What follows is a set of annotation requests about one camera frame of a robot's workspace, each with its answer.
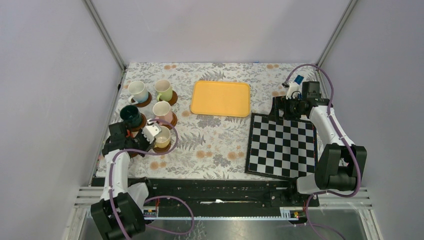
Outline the pink mug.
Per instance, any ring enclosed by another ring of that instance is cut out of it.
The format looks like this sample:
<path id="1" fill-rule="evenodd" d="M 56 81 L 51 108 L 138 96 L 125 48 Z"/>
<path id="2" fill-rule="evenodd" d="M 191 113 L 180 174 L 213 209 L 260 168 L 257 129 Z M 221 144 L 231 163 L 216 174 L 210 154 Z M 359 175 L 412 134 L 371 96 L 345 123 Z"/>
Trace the pink mug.
<path id="1" fill-rule="evenodd" d="M 168 123 L 174 120 L 171 105 L 167 101 L 159 101 L 152 107 L 155 119 L 161 119 Z"/>

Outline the dark wood grain coaster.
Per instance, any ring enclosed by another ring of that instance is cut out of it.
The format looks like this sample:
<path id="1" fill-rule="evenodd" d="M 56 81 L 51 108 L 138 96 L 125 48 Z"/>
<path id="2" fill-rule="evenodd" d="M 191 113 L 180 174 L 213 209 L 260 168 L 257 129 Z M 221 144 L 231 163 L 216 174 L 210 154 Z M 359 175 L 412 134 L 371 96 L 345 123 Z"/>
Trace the dark wood grain coaster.
<path id="1" fill-rule="evenodd" d="M 166 145 L 166 146 L 164 146 L 164 147 L 154 146 L 154 147 L 152 148 L 152 150 L 153 150 L 155 153 L 164 153 L 164 152 L 169 151 L 169 150 L 170 150 L 170 148 L 171 148 L 171 146 L 172 146 L 172 144 L 169 142 L 169 143 L 168 143 L 168 145 Z"/>

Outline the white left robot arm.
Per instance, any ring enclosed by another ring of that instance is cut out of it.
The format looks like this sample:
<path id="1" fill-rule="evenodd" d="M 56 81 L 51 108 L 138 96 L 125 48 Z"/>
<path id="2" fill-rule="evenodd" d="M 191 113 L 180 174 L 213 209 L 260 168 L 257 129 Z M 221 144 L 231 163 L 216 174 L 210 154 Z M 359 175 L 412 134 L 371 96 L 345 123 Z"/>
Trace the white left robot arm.
<path id="1" fill-rule="evenodd" d="M 108 128 L 110 136 L 102 149 L 107 174 L 100 201 L 91 205 L 90 213 L 102 239 L 125 240 L 146 229 L 142 207 L 128 192 L 130 154 L 148 152 L 161 128 L 151 123 L 136 135 L 124 122 L 113 123 Z"/>

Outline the yellow mug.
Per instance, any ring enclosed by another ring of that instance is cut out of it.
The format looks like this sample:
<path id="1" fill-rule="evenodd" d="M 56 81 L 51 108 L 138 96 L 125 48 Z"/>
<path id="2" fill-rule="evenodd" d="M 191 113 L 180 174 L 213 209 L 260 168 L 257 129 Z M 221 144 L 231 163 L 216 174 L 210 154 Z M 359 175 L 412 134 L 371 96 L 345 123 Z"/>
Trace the yellow mug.
<path id="1" fill-rule="evenodd" d="M 155 137 L 155 147 L 164 149 L 166 148 L 171 141 L 171 132 L 166 126 L 160 126 L 160 133 Z"/>

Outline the white and blue mug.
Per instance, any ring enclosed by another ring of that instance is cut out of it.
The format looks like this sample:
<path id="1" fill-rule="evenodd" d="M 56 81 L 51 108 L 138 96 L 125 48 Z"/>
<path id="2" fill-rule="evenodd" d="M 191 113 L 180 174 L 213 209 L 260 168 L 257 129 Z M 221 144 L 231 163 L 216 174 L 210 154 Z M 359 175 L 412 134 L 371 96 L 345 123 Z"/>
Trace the white and blue mug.
<path id="1" fill-rule="evenodd" d="M 149 98 L 149 92 L 146 88 L 146 85 L 142 81 L 133 81 L 128 85 L 127 88 L 130 97 L 128 102 L 130 104 L 143 104 Z"/>

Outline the yellow plastic tray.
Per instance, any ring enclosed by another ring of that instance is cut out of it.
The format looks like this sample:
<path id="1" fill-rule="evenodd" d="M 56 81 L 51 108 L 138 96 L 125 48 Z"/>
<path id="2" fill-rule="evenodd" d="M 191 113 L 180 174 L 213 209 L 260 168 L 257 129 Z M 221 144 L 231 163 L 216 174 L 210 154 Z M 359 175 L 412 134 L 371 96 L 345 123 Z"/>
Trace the yellow plastic tray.
<path id="1" fill-rule="evenodd" d="M 250 86 L 243 82 L 195 82 L 190 110 L 197 115 L 247 117 L 251 113 Z"/>

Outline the brown coaster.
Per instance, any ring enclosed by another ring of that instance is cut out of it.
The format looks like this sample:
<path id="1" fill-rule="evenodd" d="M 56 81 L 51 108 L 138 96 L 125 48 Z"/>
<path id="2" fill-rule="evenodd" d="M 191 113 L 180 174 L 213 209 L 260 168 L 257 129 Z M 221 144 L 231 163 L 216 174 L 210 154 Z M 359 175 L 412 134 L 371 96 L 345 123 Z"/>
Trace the brown coaster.
<path id="1" fill-rule="evenodd" d="M 143 113 L 140 113 L 141 116 L 141 124 L 138 127 L 134 127 L 131 129 L 131 132 L 138 132 L 141 130 L 147 123 L 147 118 Z"/>
<path id="2" fill-rule="evenodd" d="M 177 115 L 173 112 L 172 113 L 172 121 L 170 122 L 170 124 L 163 123 L 162 125 L 165 126 L 165 127 L 167 127 L 169 130 L 171 130 L 172 129 L 172 126 L 175 127 L 177 125 L 177 123 L 178 123 Z"/>
<path id="3" fill-rule="evenodd" d="M 146 101 L 144 101 L 144 102 L 136 102 L 136 101 L 134 100 L 134 96 L 130 96 L 130 97 L 128 98 L 128 102 L 129 102 L 131 105 L 134 105 L 134 106 L 136 106 L 136 107 L 138 107 L 138 108 L 143 108 L 143 107 L 148 106 L 148 105 L 151 103 L 151 101 L 152 101 L 152 95 L 151 95 L 151 93 L 150 93 L 150 92 L 148 92 L 148 98 L 147 98 L 147 100 L 146 100 Z"/>
<path id="4" fill-rule="evenodd" d="M 163 93 L 160 93 L 157 96 L 157 100 L 159 102 L 161 102 L 161 101 L 168 102 L 171 106 L 173 106 L 178 101 L 178 95 L 174 90 L 173 91 L 165 91 Z"/>

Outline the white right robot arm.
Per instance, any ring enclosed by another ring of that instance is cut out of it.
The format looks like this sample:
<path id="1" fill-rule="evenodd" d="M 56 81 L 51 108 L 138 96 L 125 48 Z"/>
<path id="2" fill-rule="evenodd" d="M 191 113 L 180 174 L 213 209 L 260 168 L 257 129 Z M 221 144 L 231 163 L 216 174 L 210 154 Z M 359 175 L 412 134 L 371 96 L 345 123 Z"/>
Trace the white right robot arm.
<path id="1" fill-rule="evenodd" d="M 284 96 L 272 99 L 269 119 L 297 121 L 306 116 L 316 128 L 325 145 L 315 172 L 298 177 L 296 187 L 287 191 L 287 201 L 293 206 L 301 205 L 307 194 L 333 194 L 342 198 L 355 196 L 361 187 L 367 150 L 356 145 L 344 132 L 333 108 L 333 98 L 324 98 L 320 83 L 295 81 L 282 83 Z"/>

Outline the dark green mug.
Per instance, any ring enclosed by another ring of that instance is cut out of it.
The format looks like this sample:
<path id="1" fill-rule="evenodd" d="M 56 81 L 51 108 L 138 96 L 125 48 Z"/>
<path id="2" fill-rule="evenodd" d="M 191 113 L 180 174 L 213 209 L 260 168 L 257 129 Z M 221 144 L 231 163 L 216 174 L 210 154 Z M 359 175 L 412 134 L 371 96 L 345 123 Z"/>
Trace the dark green mug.
<path id="1" fill-rule="evenodd" d="M 119 116 L 122 121 L 131 129 L 138 128 L 143 122 L 141 113 L 134 105 L 124 106 L 120 110 Z"/>

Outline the light green mug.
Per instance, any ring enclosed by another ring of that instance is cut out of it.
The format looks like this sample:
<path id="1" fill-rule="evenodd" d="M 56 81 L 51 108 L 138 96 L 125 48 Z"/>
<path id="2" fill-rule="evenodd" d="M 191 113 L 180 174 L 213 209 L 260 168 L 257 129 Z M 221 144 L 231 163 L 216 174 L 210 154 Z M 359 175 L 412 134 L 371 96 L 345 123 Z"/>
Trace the light green mug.
<path id="1" fill-rule="evenodd" d="M 171 86 L 171 83 L 166 80 L 162 79 L 155 83 L 154 89 L 157 93 L 156 100 L 159 101 L 166 101 L 169 102 L 173 97 L 173 89 Z"/>

